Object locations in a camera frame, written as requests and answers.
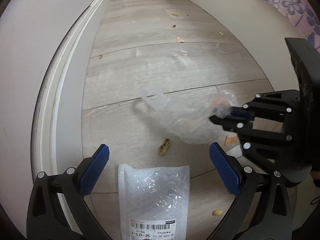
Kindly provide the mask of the clear bag with orange wrapper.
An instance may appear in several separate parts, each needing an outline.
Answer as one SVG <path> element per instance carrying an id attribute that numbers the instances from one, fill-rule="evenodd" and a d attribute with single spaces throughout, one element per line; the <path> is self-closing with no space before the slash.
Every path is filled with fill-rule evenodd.
<path id="1" fill-rule="evenodd" d="M 236 99 L 230 91 L 182 98 L 178 95 L 164 94 L 157 87 L 146 87 L 142 89 L 141 96 L 157 113 L 160 124 L 185 143 L 210 145 L 218 142 L 226 151 L 237 146 L 224 146 L 225 136 L 237 135 L 224 131 L 209 119 L 213 115 L 225 118 L 231 113 Z"/>

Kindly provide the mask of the orange wrapper scrap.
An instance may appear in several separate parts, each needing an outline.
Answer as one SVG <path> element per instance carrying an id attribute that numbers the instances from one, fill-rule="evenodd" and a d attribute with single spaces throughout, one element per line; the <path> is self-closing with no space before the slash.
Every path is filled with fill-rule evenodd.
<path id="1" fill-rule="evenodd" d="M 239 143 L 239 139 L 237 136 L 225 136 L 224 146 L 237 145 Z"/>

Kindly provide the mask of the small peanut shell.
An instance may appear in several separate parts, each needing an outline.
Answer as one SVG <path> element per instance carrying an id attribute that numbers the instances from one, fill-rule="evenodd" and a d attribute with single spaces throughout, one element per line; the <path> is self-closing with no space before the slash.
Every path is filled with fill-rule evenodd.
<path id="1" fill-rule="evenodd" d="M 213 216 L 220 216 L 222 215 L 223 211 L 221 209 L 216 209 L 212 212 Z"/>

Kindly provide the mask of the white labelled plastic pouch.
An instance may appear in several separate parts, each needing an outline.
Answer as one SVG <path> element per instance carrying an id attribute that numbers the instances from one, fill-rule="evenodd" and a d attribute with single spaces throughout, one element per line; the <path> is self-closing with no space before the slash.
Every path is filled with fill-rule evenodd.
<path id="1" fill-rule="evenodd" d="M 185 239 L 190 171 L 188 166 L 118 168 L 122 239 Z"/>

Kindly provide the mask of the peanut shell on floor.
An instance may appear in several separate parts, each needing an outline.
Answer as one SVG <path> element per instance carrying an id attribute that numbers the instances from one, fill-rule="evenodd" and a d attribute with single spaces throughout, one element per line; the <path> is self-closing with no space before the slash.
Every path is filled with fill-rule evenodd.
<path id="1" fill-rule="evenodd" d="M 159 146 L 159 148 L 158 148 L 158 155 L 160 155 L 160 156 L 166 155 L 168 148 L 170 146 L 170 142 L 171 142 L 170 139 L 165 139 L 163 141 L 161 146 Z"/>

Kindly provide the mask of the pink sheeted bed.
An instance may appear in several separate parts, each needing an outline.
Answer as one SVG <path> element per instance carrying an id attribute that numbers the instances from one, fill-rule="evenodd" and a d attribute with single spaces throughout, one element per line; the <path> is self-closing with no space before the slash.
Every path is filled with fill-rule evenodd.
<path id="1" fill-rule="evenodd" d="M 319 16 L 307 0 L 190 0 L 215 17 L 259 64 L 287 61 L 284 37 L 319 49 Z"/>

